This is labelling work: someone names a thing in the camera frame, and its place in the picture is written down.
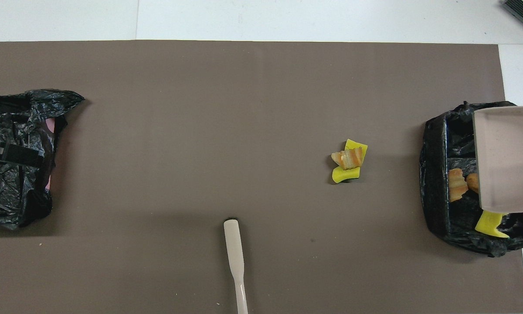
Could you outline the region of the beige hand brush black bristles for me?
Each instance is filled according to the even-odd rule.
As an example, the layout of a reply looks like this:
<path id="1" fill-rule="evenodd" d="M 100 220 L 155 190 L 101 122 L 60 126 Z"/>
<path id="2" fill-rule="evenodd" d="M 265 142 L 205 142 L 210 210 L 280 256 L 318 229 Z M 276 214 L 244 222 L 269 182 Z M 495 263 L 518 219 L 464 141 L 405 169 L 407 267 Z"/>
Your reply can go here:
<path id="1" fill-rule="evenodd" d="M 245 292 L 245 260 L 242 251 L 242 241 L 239 221 L 229 218 L 224 221 L 224 233 L 228 264 L 234 280 L 238 314 L 249 314 Z"/>

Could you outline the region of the yellow sponge piece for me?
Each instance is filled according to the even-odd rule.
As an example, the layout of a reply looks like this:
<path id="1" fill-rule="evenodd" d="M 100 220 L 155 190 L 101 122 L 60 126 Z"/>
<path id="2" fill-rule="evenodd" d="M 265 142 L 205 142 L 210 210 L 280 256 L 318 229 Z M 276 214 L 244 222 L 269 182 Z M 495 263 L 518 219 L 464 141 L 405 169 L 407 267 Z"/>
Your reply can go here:
<path id="1" fill-rule="evenodd" d="M 355 149 L 355 148 L 360 148 L 361 149 L 360 158 L 363 161 L 365 156 L 366 156 L 366 154 L 367 154 L 368 146 L 366 144 L 359 143 L 359 142 L 353 141 L 351 139 L 347 139 L 346 143 L 345 143 L 345 146 L 344 146 L 344 149 L 345 150 L 349 150 L 349 149 Z"/>
<path id="2" fill-rule="evenodd" d="M 335 183 L 341 183 L 345 180 L 358 179 L 360 177 L 360 167 L 352 169 L 342 169 L 340 166 L 335 167 L 332 172 L 332 179 Z"/>

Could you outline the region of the striped toy croissant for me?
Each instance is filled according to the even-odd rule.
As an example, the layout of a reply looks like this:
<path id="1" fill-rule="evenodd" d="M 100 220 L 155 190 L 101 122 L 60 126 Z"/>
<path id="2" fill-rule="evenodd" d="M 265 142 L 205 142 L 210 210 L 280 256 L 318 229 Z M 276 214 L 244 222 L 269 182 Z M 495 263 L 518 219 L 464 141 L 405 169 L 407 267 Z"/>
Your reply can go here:
<path id="1" fill-rule="evenodd" d="M 343 170 L 354 169 L 363 165 L 363 147 L 344 149 L 331 153 L 331 159 Z"/>

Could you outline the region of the pale toy pastry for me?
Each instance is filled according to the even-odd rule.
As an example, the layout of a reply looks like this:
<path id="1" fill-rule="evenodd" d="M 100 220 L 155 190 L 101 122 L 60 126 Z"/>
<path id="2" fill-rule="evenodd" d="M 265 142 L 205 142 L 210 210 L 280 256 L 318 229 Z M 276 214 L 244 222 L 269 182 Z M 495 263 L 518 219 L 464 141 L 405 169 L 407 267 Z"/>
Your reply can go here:
<path id="1" fill-rule="evenodd" d="M 449 202 L 458 201 L 469 190 L 463 171 L 460 168 L 448 172 L 448 198 Z"/>

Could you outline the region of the yellow and green sponge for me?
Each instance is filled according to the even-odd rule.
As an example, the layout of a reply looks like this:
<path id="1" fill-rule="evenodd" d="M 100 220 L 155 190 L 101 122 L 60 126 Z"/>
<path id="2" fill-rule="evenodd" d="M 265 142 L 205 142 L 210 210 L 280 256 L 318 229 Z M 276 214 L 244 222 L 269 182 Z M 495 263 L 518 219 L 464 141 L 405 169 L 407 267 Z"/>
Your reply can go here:
<path id="1" fill-rule="evenodd" d="M 489 212 L 484 210 L 476 223 L 475 230 L 485 235 L 508 239 L 510 238 L 509 235 L 504 234 L 497 229 L 503 217 L 506 215 L 506 213 Z"/>

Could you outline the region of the beige plastic dustpan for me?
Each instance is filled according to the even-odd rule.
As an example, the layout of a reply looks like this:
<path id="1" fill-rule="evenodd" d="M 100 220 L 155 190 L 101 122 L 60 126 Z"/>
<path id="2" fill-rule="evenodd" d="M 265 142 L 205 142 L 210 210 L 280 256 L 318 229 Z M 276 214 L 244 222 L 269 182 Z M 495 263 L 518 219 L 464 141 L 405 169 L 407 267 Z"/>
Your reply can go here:
<path id="1" fill-rule="evenodd" d="M 479 201 L 489 212 L 523 212 L 523 106 L 473 113 Z"/>

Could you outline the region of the pink bin with black bag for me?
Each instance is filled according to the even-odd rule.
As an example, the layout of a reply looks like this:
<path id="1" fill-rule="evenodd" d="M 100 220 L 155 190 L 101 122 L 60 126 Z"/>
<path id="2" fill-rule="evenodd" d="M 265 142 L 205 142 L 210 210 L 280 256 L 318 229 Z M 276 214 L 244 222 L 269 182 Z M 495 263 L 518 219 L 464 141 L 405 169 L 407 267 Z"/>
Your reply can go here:
<path id="1" fill-rule="evenodd" d="M 74 91 L 37 89 L 0 96 L 0 142 L 40 152 L 40 167 L 0 162 L 0 227 L 17 229 L 52 211 L 51 173 L 66 114 L 84 102 Z"/>

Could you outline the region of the bin lined with black bag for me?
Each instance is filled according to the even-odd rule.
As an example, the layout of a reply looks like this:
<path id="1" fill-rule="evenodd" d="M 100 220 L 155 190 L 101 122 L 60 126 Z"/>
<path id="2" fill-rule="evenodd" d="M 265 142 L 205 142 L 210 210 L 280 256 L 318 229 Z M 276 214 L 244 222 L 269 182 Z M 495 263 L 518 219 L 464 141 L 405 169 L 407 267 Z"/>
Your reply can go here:
<path id="1" fill-rule="evenodd" d="M 508 101 L 467 102 L 425 123 L 419 159 L 421 204 L 428 229 L 446 243 L 499 257 L 523 248 L 523 212 L 507 213 L 498 230 L 502 239 L 475 230 L 484 209 L 479 194 L 470 189 L 458 201 L 449 202 L 448 172 L 460 168 L 463 176 L 478 173 L 473 113 L 479 109 L 517 106 Z"/>

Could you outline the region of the brown table mat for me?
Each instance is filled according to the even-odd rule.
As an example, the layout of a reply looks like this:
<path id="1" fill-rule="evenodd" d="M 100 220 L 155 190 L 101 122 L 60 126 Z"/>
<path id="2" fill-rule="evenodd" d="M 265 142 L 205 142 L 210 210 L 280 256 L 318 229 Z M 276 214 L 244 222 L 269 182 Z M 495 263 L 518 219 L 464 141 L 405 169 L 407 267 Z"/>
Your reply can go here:
<path id="1" fill-rule="evenodd" d="M 0 95 L 85 97 L 50 216 L 0 228 L 0 314 L 523 312 L 523 255 L 429 232 L 425 122 L 505 99 L 493 44 L 0 42 Z M 366 144 L 358 179 L 331 159 Z"/>

